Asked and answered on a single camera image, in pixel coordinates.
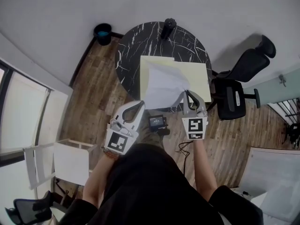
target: black marble tabletop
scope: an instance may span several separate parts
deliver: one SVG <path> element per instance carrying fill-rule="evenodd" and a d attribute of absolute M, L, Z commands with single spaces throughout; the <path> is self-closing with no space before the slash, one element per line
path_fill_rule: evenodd
<path fill-rule="evenodd" d="M 160 33 L 163 27 L 164 22 L 140 24 L 128 31 L 119 42 L 115 69 L 121 84 L 133 99 L 140 99 L 141 55 L 173 57 L 175 61 L 205 63 L 211 83 L 210 58 L 200 41 L 180 26 L 176 26 L 168 39 L 162 40 Z M 182 111 L 182 105 L 162 111 Z"/>

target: white chair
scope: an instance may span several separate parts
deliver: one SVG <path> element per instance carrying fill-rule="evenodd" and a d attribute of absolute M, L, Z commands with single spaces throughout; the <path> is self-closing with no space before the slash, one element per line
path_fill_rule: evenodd
<path fill-rule="evenodd" d="M 54 147 L 55 172 L 45 176 L 43 149 L 52 146 Z M 90 153 L 96 147 L 97 145 L 65 139 L 23 149 L 30 189 L 35 189 L 54 176 L 84 186 L 91 172 L 89 169 Z"/>

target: person's arm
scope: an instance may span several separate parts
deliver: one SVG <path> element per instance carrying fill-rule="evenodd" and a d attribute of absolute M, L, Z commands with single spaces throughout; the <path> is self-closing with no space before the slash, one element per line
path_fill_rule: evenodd
<path fill-rule="evenodd" d="M 208 162 L 203 140 L 194 140 L 195 183 L 198 193 L 209 201 L 217 189 L 216 177 Z"/>
<path fill-rule="evenodd" d="M 99 201 L 104 192 L 106 179 L 113 163 L 114 160 L 112 158 L 103 154 L 83 188 L 82 199 L 93 204 L 97 208 L 100 206 Z"/>

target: black cable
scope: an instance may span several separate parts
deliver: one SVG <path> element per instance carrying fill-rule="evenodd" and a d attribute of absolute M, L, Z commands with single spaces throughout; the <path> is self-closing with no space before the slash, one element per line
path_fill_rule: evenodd
<path fill-rule="evenodd" d="M 184 150 L 184 148 L 186 146 L 188 146 L 191 142 L 182 142 L 180 144 L 178 144 L 179 150 L 175 151 L 177 153 L 182 153 L 185 158 L 184 158 L 184 162 L 183 162 L 183 175 L 185 175 L 186 173 L 186 161 L 187 161 L 187 157 L 190 155 L 190 152 L 188 150 Z"/>

